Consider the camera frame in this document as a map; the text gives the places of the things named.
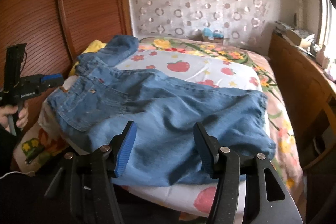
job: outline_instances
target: bed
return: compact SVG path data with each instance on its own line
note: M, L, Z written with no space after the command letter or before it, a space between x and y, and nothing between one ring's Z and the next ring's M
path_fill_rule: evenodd
M5 48L9 45L27 43L28 59L22 72L23 76L37 73L62 73L64 77L68 77L68 72L77 56L93 40L99 39L107 43L116 34L132 35L128 0L0 0L0 14L2 15L0 19L1 81ZM212 86L258 89L268 96L266 115L269 123L265 130L277 144L276 156L272 163L297 202L303 190L302 170L293 130L267 60L253 52L224 45L172 37L149 37L143 39L138 52L120 66L131 65L127 63L130 62L141 69L152 66L159 68L159 63L141 65L142 57L155 58L156 55L153 52L157 53L157 57L160 52L169 54L169 58L173 60L170 63L174 64L179 61L190 64L198 64L198 60L208 61L211 66L203 63L204 65L198 67L198 72L202 73L198 73L199 78L194 77L193 81ZM221 78L215 80L209 76L214 73L211 70L218 64L221 64L225 70L220 71ZM53 124L52 113L48 113L48 109L43 107L45 106L43 102L50 92L51 90L29 101L30 117L26 127L27 132L14 152L16 163L23 172L37 170L68 146L62 138L62 133L52 130L57 128ZM25 165L26 155L39 145L45 146L44 152L31 165ZM215 187L215 184L184 186L188 202L180 198L179 185L126 188L130 193L160 205L191 215L206 216L213 200ZM192 218L191 215L182 214L181 218Z

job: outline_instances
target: blue jeans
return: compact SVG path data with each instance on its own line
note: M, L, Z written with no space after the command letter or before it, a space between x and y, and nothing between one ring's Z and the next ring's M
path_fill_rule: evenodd
M80 56L76 83L68 92L58 89L48 98L63 132L88 152L108 144L128 120L137 123L126 171L114 183L213 183L195 148L196 122L238 153L274 157L275 143L263 131L266 96L262 92L215 89L156 69L121 71L113 66L134 49L128 47L128 53L119 55L117 45L112 40L103 52Z

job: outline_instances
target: pink floral bedspread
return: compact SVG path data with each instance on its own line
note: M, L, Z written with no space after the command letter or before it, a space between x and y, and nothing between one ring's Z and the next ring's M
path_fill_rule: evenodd
M277 144L272 164L286 184L294 201L298 201L303 191L303 173L299 163L294 132L273 71L264 57L254 52L222 44L170 37L144 38L141 40L139 49L213 57L252 67L260 79L263 92L268 97L267 113L270 136Z

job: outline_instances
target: wooden desk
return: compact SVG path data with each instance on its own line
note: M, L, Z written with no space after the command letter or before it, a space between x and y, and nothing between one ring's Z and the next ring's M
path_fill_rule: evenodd
M311 145L312 139L329 126L336 134L336 85L323 75L323 70L314 61L276 34L272 36L268 55L300 156L300 152L302 154ZM304 170L316 168L327 155L335 154L335 148L336 142L313 161L307 162L300 157L301 166Z

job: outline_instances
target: metal screw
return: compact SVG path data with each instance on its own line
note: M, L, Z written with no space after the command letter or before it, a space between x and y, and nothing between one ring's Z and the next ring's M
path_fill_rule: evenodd
M110 146L109 145L103 145L101 148L100 148L100 151L101 152L107 152L110 150Z
M226 146L223 146L220 148L220 150L223 152L223 153L229 153L230 152L230 149Z
M258 159L260 159L260 160L264 160L264 159L266 159L266 156L265 156L263 153L258 153L257 157L258 157Z
M66 158L67 160L70 160L73 158L73 156L74 154L72 152L68 152L68 153L65 153L64 158Z

